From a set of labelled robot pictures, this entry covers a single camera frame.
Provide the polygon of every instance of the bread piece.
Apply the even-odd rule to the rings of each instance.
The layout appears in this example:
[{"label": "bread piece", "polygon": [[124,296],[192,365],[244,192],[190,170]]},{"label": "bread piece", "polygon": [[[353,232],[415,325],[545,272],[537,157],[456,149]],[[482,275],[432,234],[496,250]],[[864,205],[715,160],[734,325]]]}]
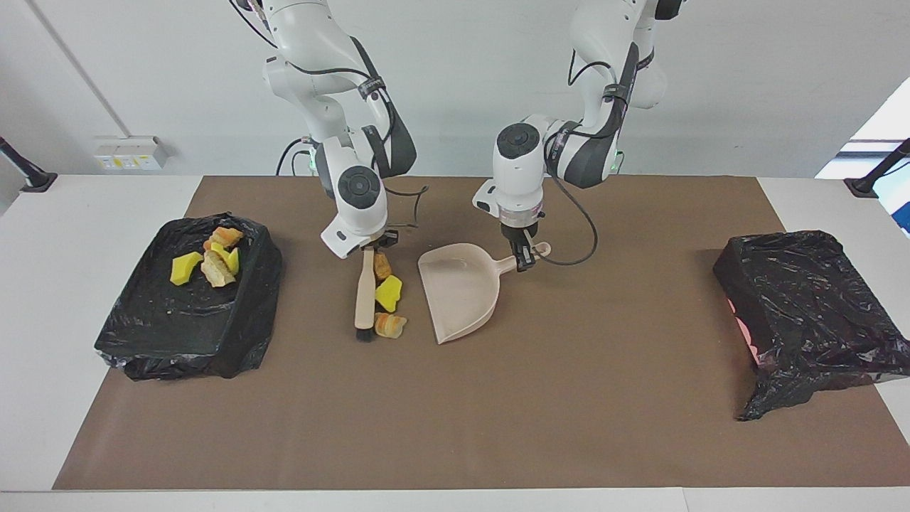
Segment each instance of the bread piece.
[{"label": "bread piece", "polygon": [[201,269],[212,288],[221,288],[237,281],[217,252],[206,251]]},{"label": "bread piece", "polygon": [[387,277],[392,275],[392,266],[389,264],[389,258],[382,252],[377,252],[373,258],[373,273],[376,274],[376,279],[380,281],[385,281]]},{"label": "bread piece", "polygon": [[376,334],[383,338],[397,340],[401,336],[401,333],[404,332],[406,323],[408,323],[408,319],[403,316],[395,316],[394,314],[388,314],[387,312],[378,312],[376,313],[376,324],[374,325],[374,329],[376,330]]},{"label": "bread piece", "polygon": [[226,250],[237,245],[237,242],[243,238],[243,231],[235,230],[234,228],[215,228],[215,231],[212,233],[212,236],[208,237],[208,240],[202,244],[202,247],[206,251],[212,249],[212,242],[220,243],[221,247]]}]

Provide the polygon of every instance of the brown paper mat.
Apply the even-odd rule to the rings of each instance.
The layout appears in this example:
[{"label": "brown paper mat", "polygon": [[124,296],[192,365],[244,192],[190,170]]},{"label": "brown paper mat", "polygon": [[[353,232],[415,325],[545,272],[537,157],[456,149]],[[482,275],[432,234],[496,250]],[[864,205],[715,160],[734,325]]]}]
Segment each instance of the brown paper mat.
[{"label": "brown paper mat", "polygon": [[[508,255],[470,205],[476,179],[431,191],[389,252],[404,336],[354,341],[357,259],[319,231],[315,179],[205,178],[188,216],[230,210],[271,229],[286,275],[261,369],[132,383],[110,371],[56,489],[907,486],[910,447],[873,387],[817,394],[751,423],[750,354],[711,268],[727,239],[782,229],[755,179],[616,177],[580,191],[592,261],[503,277],[490,322],[437,346],[416,260],[451,242]],[[410,203],[392,198],[392,220]],[[540,240],[588,249],[548,183]]]}]

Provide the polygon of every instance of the electrical outlet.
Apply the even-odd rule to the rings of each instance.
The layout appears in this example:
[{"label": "electrical outlet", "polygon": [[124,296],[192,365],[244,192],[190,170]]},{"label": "electrical outlet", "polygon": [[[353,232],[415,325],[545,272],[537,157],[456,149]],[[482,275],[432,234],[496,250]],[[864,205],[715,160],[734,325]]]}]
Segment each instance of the electrical outlet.
[{"label": "electrical outlet", "polygon": [[155,137],[99,138],[95,159],[104,170],[161,170],[167,153]]},{"label": "electrical outlet", "polygon": [[122,170],[123,166],[114,158],[114,152],[116,147],[114,146],[101,146],[95,150],[95,160],[98,162],[98,165],[101,166],[101,169],[104,170]]},{"label": "electrical outlet", "polygon": [[123,170],[139,170],[139,162],[136,161],[136,149],[139,146],[120,146],[114,151],[114,162],[119,163]]}]

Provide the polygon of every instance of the black stand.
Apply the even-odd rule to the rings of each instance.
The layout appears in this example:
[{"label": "black stand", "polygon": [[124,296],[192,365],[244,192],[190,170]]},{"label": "black stand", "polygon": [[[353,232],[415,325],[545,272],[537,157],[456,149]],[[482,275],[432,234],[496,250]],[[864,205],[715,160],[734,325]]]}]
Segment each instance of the black stand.
[{"label": "black stand", "polygon": [[844,180],[844,183],[847,184],[847,188],[850,189],[857,198],[878,199],[878,194],[872,190],[875,186],[875,182],[887,174],[891,168],[897,165],[897,162],[904,159],[907,155],[910,155],[910,138],[905,140],[897,149],[892,151],[890,155],[885,157],[885,159],[882,160],[882,163],[878,164],[878,166],[876,166],[875,169],[872,169],[872,172],[864,178],[848,178]]},{"label": "black stand", "polygon": [[25,186],[20,190],[23,192],[44,192],[50,189],[57,175],[55,172],[44,172],[40,167],[30,162],[27,158],[20,155],[5,138],[0,137],[0,153],[3,153],[13,165],[19,168],[19,172],[25,176]]}]

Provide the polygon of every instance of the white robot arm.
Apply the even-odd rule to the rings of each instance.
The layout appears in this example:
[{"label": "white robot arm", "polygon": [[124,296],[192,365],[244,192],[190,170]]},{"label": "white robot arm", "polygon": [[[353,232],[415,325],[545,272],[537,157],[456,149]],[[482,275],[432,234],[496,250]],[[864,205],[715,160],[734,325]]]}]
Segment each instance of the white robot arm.
[{"label": "white robot arm", "polygon": [[[303,113],[316,170],[338,207],[322,240],[340,258],[373,243],[394,243],[382,180],[408,172],[417,152],[363,45],[341,30],[327,0],[237,3],[255,11],[275,41],[279,55],[267,60],[263,75],[272,92]],[[356,131],[329,97],[355,88],[376,119]]]},{"label": "white robot arm", "polygon": [[587,189],[615,173],[617,150],[629,106],[651,108],[666,90],[653,62],[653,26],[672,19],[685,0],[581,0],[571,21],[569,85],[584,100],[581,123],[533,115],[506,127],[493,151],[493,179],[473,198],[500,220],[519,271],[534,265],[531,238],[543,217],[543,178],[548,173]]}]

